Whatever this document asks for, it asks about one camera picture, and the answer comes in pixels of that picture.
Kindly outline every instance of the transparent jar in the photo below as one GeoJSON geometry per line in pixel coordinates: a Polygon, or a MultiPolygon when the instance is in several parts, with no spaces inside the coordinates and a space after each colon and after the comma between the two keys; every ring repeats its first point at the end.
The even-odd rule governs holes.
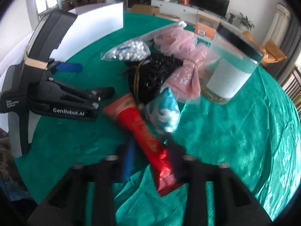
{"type": "Polygon", "coordinates": [[[199,69],[202,94],[214,103],[228,103],[257,68],[263,54],[239,31],[220,24],[199,69]]]}

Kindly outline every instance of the green table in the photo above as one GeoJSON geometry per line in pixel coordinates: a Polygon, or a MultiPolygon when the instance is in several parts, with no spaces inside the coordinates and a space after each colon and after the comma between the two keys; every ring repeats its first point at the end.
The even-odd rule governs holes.
{"type": "MultiPolygon", "coordinates": [[[[127,76],[120,76],[126,69],[124,63],[101,61],[101,52],[170,23],[125,13],[123,29],[69,60],[83,65],[81,73],[57,73],[55,78],[82,89],[113,86],[114,97],[102,102],[102,107],[128,93],[129,87],[127,76]]],[[[258,67],[228,104],[214,104],[202,97],[199,105],[182,108],[176,142],[203,162],[230,164],[274,219],[293,195],[301,175],[299,117],[278,83],[258,67]]],[[[125,133],[101,110],[96,122],[41,117],[31,151],[15,161],[28,190],[40,203],[72,164],[98,162],[125,140],[125,133]]],[[[181,225],[186,185],[160,198],[147,165],[138,150],[135,173],[127,183],[114,186],[118,225],[181,225]]],[[[207,188],[212,198],[210,184],[207,188]]],[[[211,199],[209,218],[212,223],[211,199]]]]}

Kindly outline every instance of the dining table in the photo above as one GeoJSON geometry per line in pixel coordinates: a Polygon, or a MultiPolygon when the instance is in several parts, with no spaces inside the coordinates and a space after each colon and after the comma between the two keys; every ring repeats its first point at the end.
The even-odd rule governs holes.
{"type": "MultiPolygon", "coordinates": [[[[54,78],[81,89],[112,86],[114,96],[99,102],[95,122],[42,116],[31,150],[15,163],[33,199],[40,203],[75,163],[99,162],[125,144],[128,134],[102,113],[102,108],[130,92],[123,61],[103,61],[111,48],[134,37],[174,23],[155,16],[124,13],[124,28],[90,44],[68,62],[81,63],[80,73],[57,72],[54,78]]],[[[194,31],[187,26],[186,30],[194,31]]],[[[180,123],[173,133],[186,153],[202,162],[227,162],[271,219],[287,205],[301,176],[301,127],[293,102],[260,66],[240,91],[225,104],[201,96],[200,102],[179,103],[180,123]]],[[[149,162],[136,147],[131,177],[113,185],[117,225],[181,225],[187,184],[160,197],[149,162]]],[[[206,183],[208,219],[214,224],[213,186],[206,183]]],[[[87,210],[86,222],[91,223],[87,210]]]]}

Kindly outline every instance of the red snack package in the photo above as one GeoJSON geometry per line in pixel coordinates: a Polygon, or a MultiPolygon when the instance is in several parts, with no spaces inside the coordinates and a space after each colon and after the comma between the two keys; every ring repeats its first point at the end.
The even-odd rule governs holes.
{"type": "Polygon", "coordinates": [[[157,192],[165,196],[182,184],[176,183],[168,160],[167,147],[149,131],[134,103],[131,94],[126,94],[103,108],[103,113],[133,133],[152,166],[157,192]]]}

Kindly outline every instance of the black television screen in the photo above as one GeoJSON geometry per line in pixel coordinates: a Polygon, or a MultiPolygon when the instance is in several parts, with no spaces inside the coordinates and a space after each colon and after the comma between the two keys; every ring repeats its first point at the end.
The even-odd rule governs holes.
{"type": "Polygon", "coordinates": [[[199,7],[221,17],[226,16],[229,0],[190,0],[190,5],[199,7]]]}

